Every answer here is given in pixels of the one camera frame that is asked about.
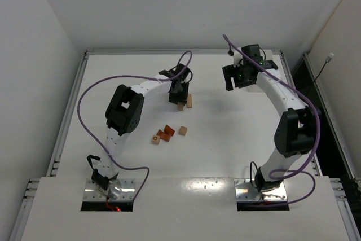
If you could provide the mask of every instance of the white table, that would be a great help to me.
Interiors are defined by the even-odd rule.
[[[279,56],[272,57],[286,78]],[[90,55],[79,94],[108,76],[154,76],[173,67],[178,58],[178,54]],[[225,90],[222,67],[230,63],[226,54],[193,56],[192,109],[177,111],[167,95],[144,105],[140,124],[119,160],[124,166],[151,169],[133,212],[80,212],[85,181],[91,176],[86,156],[101,154],[102,149],[83,130],[74,111],[64,148],[55,154],[59,159],[61,153],[56,177],[41,179],[22,240],[348,240],[327,177],[316,177],[313,195],[291,205],[290,211],[237,211],[233,179],[248,177],[250,161],[261,166],[268,159],[279,117],[264,93]],[[103,141],[104,113],[115,88],[139,82],[104,82],[83,100],[83,119]],[[175,130],[188,127],[187,135],[152,145],[151,136],[166,124]],[[311,166],[307,171],[313,172]],[[139,187],[144,175],[145,171],[121,172],[120,177],[136,178]],[[204,186],[204,177],[219,178],[217,184],[210,179]],[[311,180],[299,175],[285,185],[292,200],[309,191]]]

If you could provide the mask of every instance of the metal base plate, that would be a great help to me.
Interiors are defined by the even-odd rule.
[[[119,181],[121,184],[121,191],[116,199],[110,199],[109,202],[132,202],[135,191],[135,179],[119,179]],[[92,180],[87,179],[84,189],[83,202],[105,202],[106,198],[106,194],[100,191]]]
[[[235,179],[236,199],[238,203],[285,203],[287,202],[284,182],[276,189],[258,192],[250,179]]]

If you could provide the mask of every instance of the white wall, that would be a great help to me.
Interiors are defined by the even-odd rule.
[[[0,240],[46,173],[80,56],[46,0],[0,0]]]
[[[310,49],[340,0],[48,0],[81,50],[282,49],[291,65]]]
[[[325,57],[334,53],[318,79],[338,122],[358,176],[361,176],[361,0],[342,0],[316,40],[311,68],[317,74]]]

